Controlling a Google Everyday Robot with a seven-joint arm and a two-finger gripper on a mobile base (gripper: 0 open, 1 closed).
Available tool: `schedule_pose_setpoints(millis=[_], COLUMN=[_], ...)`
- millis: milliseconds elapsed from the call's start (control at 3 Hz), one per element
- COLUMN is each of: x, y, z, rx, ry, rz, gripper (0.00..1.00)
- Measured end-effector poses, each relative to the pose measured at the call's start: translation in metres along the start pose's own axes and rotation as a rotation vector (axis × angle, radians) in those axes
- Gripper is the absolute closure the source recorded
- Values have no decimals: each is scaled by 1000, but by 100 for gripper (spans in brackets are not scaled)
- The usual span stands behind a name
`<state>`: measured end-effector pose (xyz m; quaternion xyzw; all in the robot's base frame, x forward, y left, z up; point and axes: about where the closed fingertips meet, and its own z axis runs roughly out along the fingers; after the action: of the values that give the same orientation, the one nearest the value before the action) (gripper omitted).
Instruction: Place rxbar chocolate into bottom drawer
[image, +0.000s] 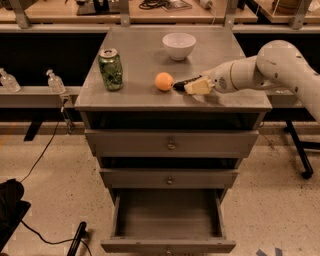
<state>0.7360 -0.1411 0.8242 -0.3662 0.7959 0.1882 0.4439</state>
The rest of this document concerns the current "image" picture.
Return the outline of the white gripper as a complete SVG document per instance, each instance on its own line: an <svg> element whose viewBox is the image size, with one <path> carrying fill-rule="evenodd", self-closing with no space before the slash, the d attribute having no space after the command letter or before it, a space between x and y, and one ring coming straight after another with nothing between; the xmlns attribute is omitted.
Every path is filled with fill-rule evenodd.
<svg viewBox="0 0 320 256"><path fill-rule="evenodd" d="M184 89L189 95L207 95L212 88L219 93L233 93L237 91L232 81L232 67L234 62L229 61L210 70L203 71L203 78L188 82Z"/></svg>

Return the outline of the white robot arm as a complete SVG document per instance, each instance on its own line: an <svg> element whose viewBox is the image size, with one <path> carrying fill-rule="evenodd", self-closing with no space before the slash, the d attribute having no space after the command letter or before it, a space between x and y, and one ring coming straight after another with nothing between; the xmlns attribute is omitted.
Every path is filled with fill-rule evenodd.
<svg viewBox="0 0 320 256"><path fill-rule="evenodd" d="M289 90L320 123L320 75L287 41L268 42L257 55L225 62L202 72L198 79L184 86L189 95L207 95L212 90L233 93L271 88Z"/></svg>

